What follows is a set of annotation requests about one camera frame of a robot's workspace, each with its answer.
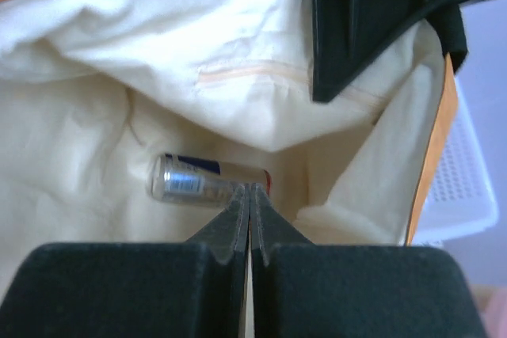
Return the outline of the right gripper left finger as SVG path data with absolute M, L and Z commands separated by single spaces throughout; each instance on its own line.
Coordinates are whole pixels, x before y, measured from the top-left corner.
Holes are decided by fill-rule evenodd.
M 4 337 L 242 337 L 250 193 L 180 243 L 56 243 L 22 262 Z

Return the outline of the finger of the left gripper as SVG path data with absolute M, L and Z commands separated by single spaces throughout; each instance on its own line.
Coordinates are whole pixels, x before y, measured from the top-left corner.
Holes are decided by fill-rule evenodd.
M 312 98 L 333 100 L 405 31 L 426 20 L 454 70 L 467 57 L 460 5 L 482 0 L 313 0 Z

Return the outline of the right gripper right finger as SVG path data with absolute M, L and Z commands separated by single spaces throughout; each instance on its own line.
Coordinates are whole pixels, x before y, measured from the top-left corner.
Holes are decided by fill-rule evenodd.
M 317 245 L 250 188 L 257 337 L 484 337 L 459 265 L 432 247 Z

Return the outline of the silver blue drink can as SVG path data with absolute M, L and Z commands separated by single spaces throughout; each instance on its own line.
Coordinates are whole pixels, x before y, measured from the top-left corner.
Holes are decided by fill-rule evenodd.
M 241 185 L 260 184 L 270 193 L 268 171 L 248 165 L 164 153 L 152 163 L 147 192 L 164 203 L 224 207 Z

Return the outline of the yellow canvas tote bag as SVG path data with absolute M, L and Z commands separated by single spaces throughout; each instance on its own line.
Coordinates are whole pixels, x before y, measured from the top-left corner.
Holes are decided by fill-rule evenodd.
M 412 239 L 456 113 L 410 27 L 328 104 L 311 0 L 1 0 L 1 265 L 51 241 L 182 241 L 212 211 L 147 193 L 170 152 L 271 174 L 321 244 Z

